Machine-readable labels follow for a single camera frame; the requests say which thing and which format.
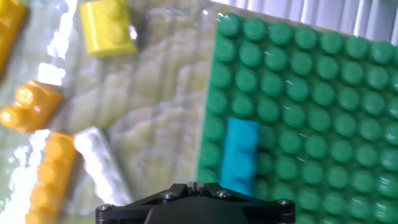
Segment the clear plastic wrap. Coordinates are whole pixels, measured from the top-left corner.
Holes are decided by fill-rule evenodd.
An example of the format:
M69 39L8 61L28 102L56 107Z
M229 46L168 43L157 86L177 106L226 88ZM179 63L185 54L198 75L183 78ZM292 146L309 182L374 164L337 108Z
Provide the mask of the clear plastic wrap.
M127 1L140 53L95 59L81 26L85 1L25 0L30 14L1 83L0 108L30 79L60 86L67 100L48 129L21 135L0 126L0 223L24 223L51 131L104 129L134 199L193 179L215 21L231 8L202 0ZM83 161L76 166L61 222L92 223L103 201Z

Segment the yellow stud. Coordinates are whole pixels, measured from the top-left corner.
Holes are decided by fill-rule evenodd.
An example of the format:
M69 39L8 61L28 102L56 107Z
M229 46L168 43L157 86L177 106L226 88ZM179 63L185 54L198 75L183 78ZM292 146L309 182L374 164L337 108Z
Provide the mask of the yellow stud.
M15 92L15 99L22 107L33 108L40 99L42 90L37 86L23 85Z
M7 128L19 128L27 123L29 113L20 107L7 107L0 113L1 123Z

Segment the baseplate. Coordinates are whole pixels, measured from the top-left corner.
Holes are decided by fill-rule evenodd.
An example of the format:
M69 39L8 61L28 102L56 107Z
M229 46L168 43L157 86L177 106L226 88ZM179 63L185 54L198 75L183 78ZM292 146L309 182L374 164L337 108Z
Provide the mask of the baseplate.
M227 120L247 119L257 198L294 200L297 223L397 223L397 67L387 42L220 14L198 181L219 181Z

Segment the green stud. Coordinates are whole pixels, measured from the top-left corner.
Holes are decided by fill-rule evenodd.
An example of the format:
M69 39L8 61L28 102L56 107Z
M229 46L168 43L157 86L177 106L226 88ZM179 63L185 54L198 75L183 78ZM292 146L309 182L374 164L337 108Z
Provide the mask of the green stud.
M398 150L383 150L380 155L380 162L387 170L398 172Z
M226 95L218 90L210 91L207 99L207 109L215 114L224 114L228 109Z
M272 71L281 72L287 66L286 53L280 48L271 47L266 52L265 62L267 67Z
M218 30L227 37L236 37L240 26L239 17L233 13L227 13L218 18Z
M214 55L221 62L233 62L236 58L236 46L234 42L223 37L218 37Z
M275 185L275 187L272 189L271 194L273 200L278 200L282 198L293 200L295 197L293 188L285 183L279 183Z
M380 65L388 64L392 59L393 46L388 42L373 42L371 46L371 58Z
M231 86L232 71L222 64L214 64L211 72L211 84L218 88L228 88Z
M290 154L297 154L301 150L301 138L293 131L284 131L279 136L280 147Z
M225 125L217 117L208 118L205 128L203 130L204 137L213 141L219 141L223 138L225 132Z
M363 69L357 62L346 62L343 65L341 75L346 83L359 85L363 80Z
M383 196L390 198L398 198L398 181L397 177L384 174L377 180L377 189Z
M254 186L254 195L260 200L268 200L269 187L265 180L258 179Z
M260 46L250 42L243 43L239 50L239 58L242 63L251 68L260 65L263 55L264 53L261 51Z
M301 106L293 104L283 109L283 120L291 127L298 128L304 125L305 113Z
M299 217L297 217L296 224L316 224L316 221L309 214L301 214Z
M308 86L306 81L293 78L287 82L287 94L295 101L305 101L308 98Z
M391 117L398 119L398 98L393 98L388 104L388 113Z
M291 62L292 70L297 75L306 76L311 73L313 63L309 54L303 52L295 52Z
M272 100L261 99L257 107L259 117L268 123L275 123L279 119L279 106Z
M278 97L283 93L284 81L272 72L266 72L261 80L261 90L268 96Z
M327 54L337 54L343 46L343 41L336 32L326 32L321 36L321 48Z
M262 149L272 149L276 145L275 131L269 126L261 126L260 128L260 147Z
M280 157L275 162L276 174L284 180L294 180L297 175L296 162L289 157Z
M334 80L338 76L338 64L331 57L322 57L317 63L317 72L323 79Z
M307 139L305 151L314 158L322 159L328 152L328 146L321 136L310 136Z
M332 187L343 189L348 183L347 170L341 166L334 166L329 170L328 182Z
M335 120L335 129L337 133L344 137L351 137L356 132L356 123L349 114L339 114Z
M369 86L377 90L383 90L388 84L388 79L386 70L378 66L373 66L366 75Z
M365 197L355 197L349 202L349 211L355 218L365 220L369 216L370 206Z
M376 202L374 216L381 223L396 223L398 221L397 205L387 200Z
M221 162L221 149L215 144L205 144L200 151L200 162L206 167L216 168Z
M323 207L332 215L341 215L345 209L344 197L337 192L330 192L325 196Z
M292 38L290 26L284 22L273 23L269 28L269 38L276 45L286 45Z
M209 169L199 170L197 179L204 184L218 182L217 174Z
M319 208L320 204L318 192L309 187L301 189L297 193L297 202L303 209L315 211Z
M265 153L259 154L259 163L257 168L257 173L259 175L267 175L272 172L273 169L272 159Z
M382 130L375 119L366 119L359 126L359 133L368 141L376 141L380 138Z
M256 74L250 69L242 68L236 75L235 84L241 91L253 93L257 90Z
M359 94L353 88L343 88L338 94L338 103L348 111L354 111L358 107L359 101Z
M260 18L246 19L243 24L243 32L249 40L260 42L266 36L267 25Z
M327 111L317 108L309 112L308 123L312 129L325 132L330 128L331 119Z
M363 38L350 37L346 41L345 51L352 59L361 60L368 52L368 43Z
M380 94L368 93L363 99L363 108L371 115L378 116L384 112L384 100Z
M386 132L384 133L387 142L398 146L398 124L391 124L386 128Z
M311 27L299 27L294 39L301 49L311 50L317 44L317 33Z
M232 102L232 111L240 118L248 118L254 112L254 103L249 97L238 95Z
M331 156L338 162L348 162L352 154L353 148L348 141L338 140L331 144Z
M372 174L366 170L359 170L354 173L354 188L361 193L369 193L373 188Z
M321 82L315 86L312 97L319 105L330 106L335 100L335 92L331 85Z
M302 167L302 176L309 184L320 184L323 181L322 166L317 162L306 162Z

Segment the white lego brick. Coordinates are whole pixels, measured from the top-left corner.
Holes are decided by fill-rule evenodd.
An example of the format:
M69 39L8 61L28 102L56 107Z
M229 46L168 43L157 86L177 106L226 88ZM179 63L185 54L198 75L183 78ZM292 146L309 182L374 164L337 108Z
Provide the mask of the white lego brick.
M95 182L95 193L104 202L116 206L132 203L133 199L109 142L103 132L91 127L75 134L75 148L82 154L86 172Z

